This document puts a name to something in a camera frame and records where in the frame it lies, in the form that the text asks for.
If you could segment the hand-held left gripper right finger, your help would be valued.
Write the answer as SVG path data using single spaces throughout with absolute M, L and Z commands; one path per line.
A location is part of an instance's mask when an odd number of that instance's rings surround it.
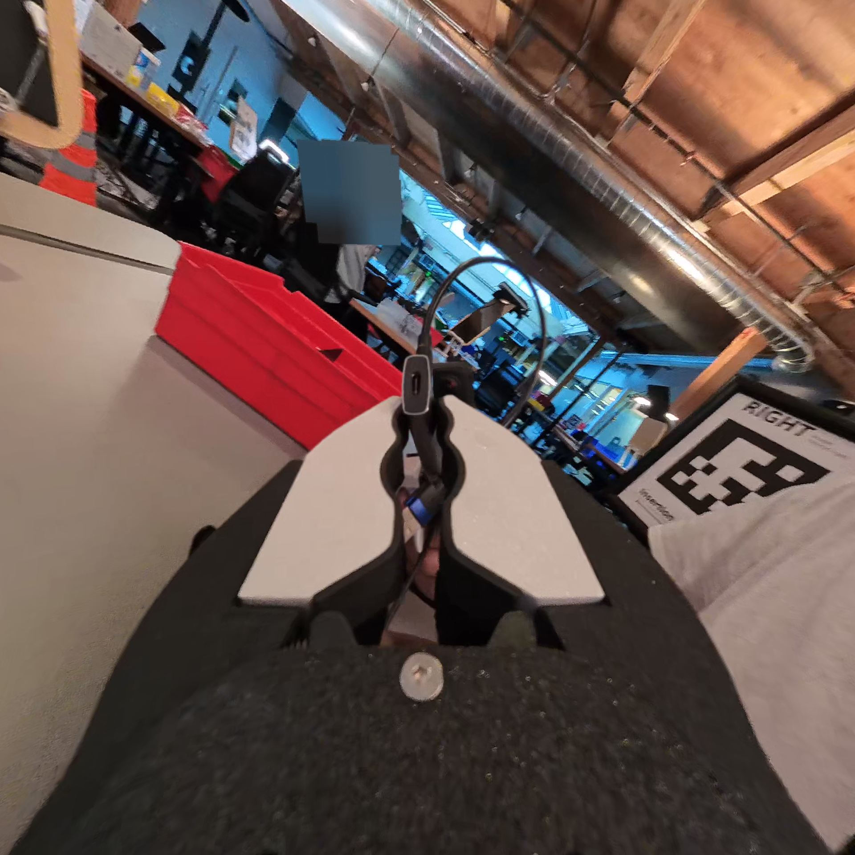
M 579 535 L 543 462 L 468 403 L 437 410 L 447 498 L 440 525 L 441 640 L 488 640 L 511 612 L 604 603 Z

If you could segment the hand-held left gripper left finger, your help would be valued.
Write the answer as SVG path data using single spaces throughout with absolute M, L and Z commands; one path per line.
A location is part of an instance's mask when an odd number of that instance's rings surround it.
M 392 397 L 308 452 L 244 579 L 242 605 L 339 612 L 352 625 L 387 609 L 404 577 L 407 435 Z

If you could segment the short adapter cable blue plug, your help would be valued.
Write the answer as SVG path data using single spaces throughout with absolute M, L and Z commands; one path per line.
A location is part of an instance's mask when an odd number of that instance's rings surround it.
M 436 414 L 438 397 L 434 384 L 434 360 L 431 331 L 436 312 L 451 285 L 464 272 L 480 265 L 500 265 L 517 272 L 521 278 L 533 287 L 529 276 L 520 266 L 510 259 L 500 256 L 474 256 L 461 262 L 443 279 L 431 303 L 427 306 L 422 323 L 415 354 L 407 357 L 403 363 L 402 412 L 406 417 L 410 435 L 422 463 L 419 489 L 404 503 L 401 511 L 404 522 L 413 521 L 417 529 L 424 534 L 422 550 L 406 575 L 405 583 L 398 598 L 392 602 L 387 612 L 384 630 L 387 631 L 393 619 L 400 611 L 407 593 L 414 590 L 417 572 L 433 544 L 434 535 L 442 529 L 445 512 L 451 501 L 451 489 L 445 485 L 441 471 L 444 452 L 436 432 Z

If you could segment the red plastic bin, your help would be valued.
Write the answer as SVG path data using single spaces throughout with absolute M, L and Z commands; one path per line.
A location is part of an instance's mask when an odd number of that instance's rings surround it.
M 401 392 L 401 372 L 282 277 L 194 244 L 158 338 L 305 449 Z

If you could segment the grey desk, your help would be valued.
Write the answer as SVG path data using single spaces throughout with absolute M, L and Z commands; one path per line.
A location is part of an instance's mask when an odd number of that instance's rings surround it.
M 1 204 L 8 853 L 191 537 L 305 449 L 155 335 L 176 241 L 10 175 Z

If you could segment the cluttered wooden table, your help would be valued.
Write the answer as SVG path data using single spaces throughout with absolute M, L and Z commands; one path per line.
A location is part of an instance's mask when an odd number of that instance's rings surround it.
M 375 305 L 371 301 L 353 298 L 350 308 L 367 320 L 373 329 L 371 335 L 378 338 L 397 358 L 405 360 L 416 354 L 422 332 L 422 318 L 390 300 Z

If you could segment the black and white marker board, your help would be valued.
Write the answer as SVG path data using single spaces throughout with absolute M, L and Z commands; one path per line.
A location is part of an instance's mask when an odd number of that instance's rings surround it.
M 638 537 L 649 529 L 827 476 L 853 475 L 853 405 L 818 405 L 742 376 L 668 433 L 604 494 Z

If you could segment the person's white shirt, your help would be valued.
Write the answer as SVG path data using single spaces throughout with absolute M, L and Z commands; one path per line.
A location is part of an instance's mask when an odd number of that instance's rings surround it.
M 827 476 L 649 529 L 758 742 L 833 850 L 854 829 L 854 480 Z

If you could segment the black office chair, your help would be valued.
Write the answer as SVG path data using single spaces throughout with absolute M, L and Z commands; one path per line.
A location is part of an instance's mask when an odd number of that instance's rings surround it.
M 254 262 L 276 229 L 276 211 L 297 171 L 270 148 L 256 155 L 229 179 L 213 206 L 216 245 L 232 241 L 232 256 Z

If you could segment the orange traffic cone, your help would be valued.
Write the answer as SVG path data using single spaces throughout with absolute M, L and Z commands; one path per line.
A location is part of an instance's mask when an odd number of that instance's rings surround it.
M 78 138 L 54 151 L 46 162 L 38 186 L 65 198 L 97 207 L 97 100 L 81 91 L 83 119 Z

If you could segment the long wooden table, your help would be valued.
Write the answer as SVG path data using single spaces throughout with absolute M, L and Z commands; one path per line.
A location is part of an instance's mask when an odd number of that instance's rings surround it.
M 199 136 L 186 126 L 177 122 L 176 118 L 156 106 L 143 91 L 127 84 L 107 69 L 102 68 L 96 61 L 80 53 L 84 73 L 95 81 L 95 85 L 108 96 L 117 100 L 124 108 L 145 118 L 153 128 L 178 135 L 192 151 L 202 151 L 212 145 L 205 136 Z

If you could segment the wooden support post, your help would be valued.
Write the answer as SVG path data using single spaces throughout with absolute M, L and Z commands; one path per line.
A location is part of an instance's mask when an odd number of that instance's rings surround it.
M 669 412 L 681 422 L 730 382 L 767 346 L 765 336 L 756 328 L 744 329 L 671 403 Z

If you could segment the silver ventilation duct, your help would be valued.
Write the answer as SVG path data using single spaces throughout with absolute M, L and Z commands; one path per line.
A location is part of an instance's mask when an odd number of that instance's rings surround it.
M 420 114 L 656 320 L 712 350 L 754 327 L 803 373 L 806 325 L 428 2 L 280 2 Z

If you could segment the pale wooden frame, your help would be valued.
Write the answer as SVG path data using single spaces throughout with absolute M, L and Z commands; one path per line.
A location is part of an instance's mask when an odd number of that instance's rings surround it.
M 83 122 L 74 3 L 2 2 L 2 140 L 56 151 Z

